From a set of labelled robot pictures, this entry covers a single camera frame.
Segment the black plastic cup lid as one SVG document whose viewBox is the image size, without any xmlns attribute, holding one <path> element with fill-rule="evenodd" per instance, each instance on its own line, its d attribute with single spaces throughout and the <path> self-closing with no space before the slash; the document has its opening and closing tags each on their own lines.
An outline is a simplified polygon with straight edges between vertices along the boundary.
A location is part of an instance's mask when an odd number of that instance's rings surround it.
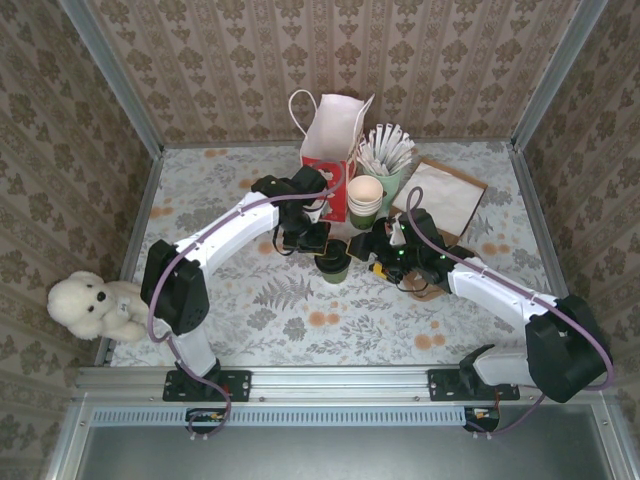
<svg viewBox="0 0 640 480">
<path fill-rule="evenodd" d="M 339 239 L 327 241 L 325 253 L 314 257 L 316 266 L 323 271 L 339 271 L 350 264 L 351 258 L 347 254 L 347 244 Z"/>
</svg>

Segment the green paper coffee cup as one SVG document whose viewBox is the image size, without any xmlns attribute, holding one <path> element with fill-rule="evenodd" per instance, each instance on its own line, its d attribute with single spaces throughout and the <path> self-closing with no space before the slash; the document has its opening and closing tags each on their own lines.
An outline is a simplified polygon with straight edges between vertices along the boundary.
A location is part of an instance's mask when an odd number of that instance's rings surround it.
<svg viewBox="0 0 640 480">
<path fill-rule="evenodd" d="M 323 279 L 330 284 L 339 284 L 343 282 L 348 274 L 351 260 L 323 260 L 318 259 L 316 266 L 322 274 Z"/>
</svg>

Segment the brown pulp cup carrier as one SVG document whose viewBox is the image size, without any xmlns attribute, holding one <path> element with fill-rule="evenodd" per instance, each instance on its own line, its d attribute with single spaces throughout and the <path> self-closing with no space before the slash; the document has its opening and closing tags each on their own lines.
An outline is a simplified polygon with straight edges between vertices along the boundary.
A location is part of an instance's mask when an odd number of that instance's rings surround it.
<svg viewBox="0 0 640 480">
<path fill-rule="evenodd" d="M 417 301 L 428 302 L 446 294 L 441 288 L 428 284 L 417 272 L 411 272 L 404 276 L 402 289 Z"/>
</svg>

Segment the red white paper gift bag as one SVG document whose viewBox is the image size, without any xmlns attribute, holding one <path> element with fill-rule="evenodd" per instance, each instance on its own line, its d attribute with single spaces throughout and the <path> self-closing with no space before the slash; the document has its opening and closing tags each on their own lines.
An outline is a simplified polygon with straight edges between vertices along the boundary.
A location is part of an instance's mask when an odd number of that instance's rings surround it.
<svg viewBox="0 0 640 480">
<path fill-rule="evenodd" d="M 311 100 L 312 121 L 303 127 L 293 111 L 297 95 L 304 94 Z M 360 100 L 340 94 L 322 94 L 317 103 L 314 96 L 304 89 L 291 94 L 288 101 L 290 116 L 303 134 L 300 160 L 303 166 L 317 170 L 332 189 L 323 218 L 332 222 L 345 222 L 348 216 L 347 186 L 356 173 L 356 151 L 364 128 L 364 121 L 375 95 Z"/>
</svg>

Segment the floral tablecloth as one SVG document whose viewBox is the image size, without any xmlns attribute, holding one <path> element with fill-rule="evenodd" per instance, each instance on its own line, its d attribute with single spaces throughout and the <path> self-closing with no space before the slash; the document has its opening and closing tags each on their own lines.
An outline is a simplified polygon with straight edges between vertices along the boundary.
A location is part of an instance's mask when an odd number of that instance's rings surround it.
<svg viewBox="0 0 640 480">
<path fill-rule="evenodd" d="M 491 268 L 551 293 L 506 141 L 422 143 L 416 160 L 457 169 L 486 189 L 462 236 Z M 198 232 L 234 206 L 259 178 L 289 177 L 293 145 L 168 149 L 144 247 Z M 457 363 L 487 343 L 516 346 L 506 322 L 445 294 L 417 301 L 353 261 L 346 279 L 326 282 L 308 255 L 282 256 L 263 234 L 213 275 L 204 323 L 225 367 Z"/>
</svg>

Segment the stack of paper cups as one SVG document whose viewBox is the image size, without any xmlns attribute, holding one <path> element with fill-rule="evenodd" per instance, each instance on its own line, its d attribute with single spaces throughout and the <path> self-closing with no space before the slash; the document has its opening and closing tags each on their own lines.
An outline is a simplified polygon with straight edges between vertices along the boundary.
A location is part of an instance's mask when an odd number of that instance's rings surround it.
<svg viewBox="0 0 640 480">
<path fill-rule="evenodd" d="M 347 186 L 347 203 L 351 224 L 360 230 L 372 227 L 383 200 L 383 186 L 378 179 L 360 175 Z"/>
</svg>

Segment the white napkin stack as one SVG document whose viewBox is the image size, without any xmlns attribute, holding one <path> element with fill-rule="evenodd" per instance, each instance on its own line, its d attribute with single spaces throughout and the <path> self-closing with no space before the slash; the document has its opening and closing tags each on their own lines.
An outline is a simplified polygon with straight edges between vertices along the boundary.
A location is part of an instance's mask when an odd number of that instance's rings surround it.
<svg viewBox="0 0 640 480">
<path fill-rule="evenodd" d="M 467 229 L 488 186 L 461 171 L 432 160 L 418 164 L 406 184 L 399 190 L 392 207 L 405 211 L 410 191 L 423 191 L 418 207 L 425 209 L 436 227 L 455 237 Z"/>
</svg>

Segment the mint green holder cup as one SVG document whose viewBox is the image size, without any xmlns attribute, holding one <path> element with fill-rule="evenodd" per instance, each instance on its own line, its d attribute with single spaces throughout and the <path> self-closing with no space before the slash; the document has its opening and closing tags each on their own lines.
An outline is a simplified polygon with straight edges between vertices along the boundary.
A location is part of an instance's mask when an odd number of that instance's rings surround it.
<svg viewBox="0 0 640 480">
<path fill-rule="evenodd" d="M 399 190 L 400 181 L 403 177 L 403 171 L 398 170 L 394 174 L 379 175 L 376 174 L 373 170 L 363 167 L 362 174 L 373 176 L 381 183 L 383 187 L 383 200 L 381 208 L 388 209 Z"/>
</svg>

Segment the bundle of white wrapped stirrers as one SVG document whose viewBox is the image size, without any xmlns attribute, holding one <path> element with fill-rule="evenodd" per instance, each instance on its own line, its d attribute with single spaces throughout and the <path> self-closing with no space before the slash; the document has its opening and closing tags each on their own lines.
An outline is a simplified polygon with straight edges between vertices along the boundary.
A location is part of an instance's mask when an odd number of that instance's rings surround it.
<svg viewBox="0 0 640 480">
<path fill-rule="evenodd" d="M 356 160 L 366 170 L 391 176 L 408 166 L 413 158 L 414 141 L 397 124 L 377 124 L 358 144 Z"/>
</svg>

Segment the grey metal sheet panel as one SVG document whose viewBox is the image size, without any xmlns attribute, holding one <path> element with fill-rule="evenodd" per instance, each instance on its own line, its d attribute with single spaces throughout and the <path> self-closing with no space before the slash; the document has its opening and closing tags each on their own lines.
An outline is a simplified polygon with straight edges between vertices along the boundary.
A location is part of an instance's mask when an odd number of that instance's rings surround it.
<svg viewBox="0 0 640 480">
<path fill-rule="evenodd" d="M 460 426 L 181 426 L 96 423 L 70 409 L 46 480 L 640 480 L 618 408 L 539 408 L 500 435 Z"/>
</svg>

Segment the white teddy bear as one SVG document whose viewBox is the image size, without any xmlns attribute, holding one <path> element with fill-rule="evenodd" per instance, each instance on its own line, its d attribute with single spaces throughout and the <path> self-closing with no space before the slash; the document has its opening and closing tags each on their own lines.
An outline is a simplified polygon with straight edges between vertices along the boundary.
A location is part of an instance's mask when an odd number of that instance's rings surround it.
<svg viewBox="0 0 640 480">
<path fill-rule="evenodd" d="M 148 306 L 140 291 L 131 282 L 106 282 L 95 273 L 76 271 L 51 288 L 47 310 L 79 339 L 134 343 L 147 335 Z"/>
</svg>

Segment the long aluminium mounting rail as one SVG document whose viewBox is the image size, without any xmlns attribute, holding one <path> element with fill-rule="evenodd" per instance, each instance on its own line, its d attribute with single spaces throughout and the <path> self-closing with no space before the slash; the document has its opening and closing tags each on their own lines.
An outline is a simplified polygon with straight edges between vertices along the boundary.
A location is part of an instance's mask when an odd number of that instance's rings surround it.
<svg viewBox="0 0 640 480">
<path fill-rule="evenodd" d="M 427 403 L 428 372 L 442 365 L 258 367 L 251 372 L 250 402 Z M 169 367 L 85 367 L 76 387 L 114 402 L 153 402 L 161 397 Z"/>
</svg>

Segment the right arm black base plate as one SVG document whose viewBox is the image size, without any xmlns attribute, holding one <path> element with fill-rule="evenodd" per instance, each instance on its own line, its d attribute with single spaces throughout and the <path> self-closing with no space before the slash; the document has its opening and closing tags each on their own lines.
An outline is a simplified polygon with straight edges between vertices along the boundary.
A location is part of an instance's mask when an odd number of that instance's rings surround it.
<svg viewBox="0 0 640 480">
<path fill-rule="evenodd" d="M 488 385 L 474 371 L 467 372 L 457 368 L 432 369 L 427 371 L 427 378 L 430 399 L 434 402 L 520 399 L 517 386 Z"/>
</svg>

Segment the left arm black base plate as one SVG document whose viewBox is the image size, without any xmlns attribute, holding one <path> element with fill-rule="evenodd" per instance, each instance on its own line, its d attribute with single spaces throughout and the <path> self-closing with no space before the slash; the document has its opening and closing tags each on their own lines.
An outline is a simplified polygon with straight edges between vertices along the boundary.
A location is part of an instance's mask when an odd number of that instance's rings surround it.
<svg viewBox="0 0 640 480">
<path fill-rule="evenodd" d="M 216 383 L 232 402 L 248 402 L 252 386 L 249 370 L 222 370 L 210 382 Z M 223 402 L 224 397 L 216 389 L 194 380 L 182 370 L 166 374 L 162 394 L 165 402 Z"/>
</svg>

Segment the aluminium frame post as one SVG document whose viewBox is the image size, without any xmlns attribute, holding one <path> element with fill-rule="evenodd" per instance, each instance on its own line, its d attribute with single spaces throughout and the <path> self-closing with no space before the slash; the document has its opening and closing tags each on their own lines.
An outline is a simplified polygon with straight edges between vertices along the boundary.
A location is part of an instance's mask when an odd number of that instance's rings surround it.
<svg viewBox="0 0 640 480">
<path fill-rule="evenodd" d="M 88 0 L 59 0 L 91 57 L 100 69 L 153 161 L 162 156 L 164 142 L 147 114 L 125 68 L 99 27 Z"/>
<path fill-rule="evenodd" d="M 608 0 L 580 0 L 511 135 L 511 144 L 516 152 L 522 152 L 531 140 L 607 3 Z"/>
</svg>

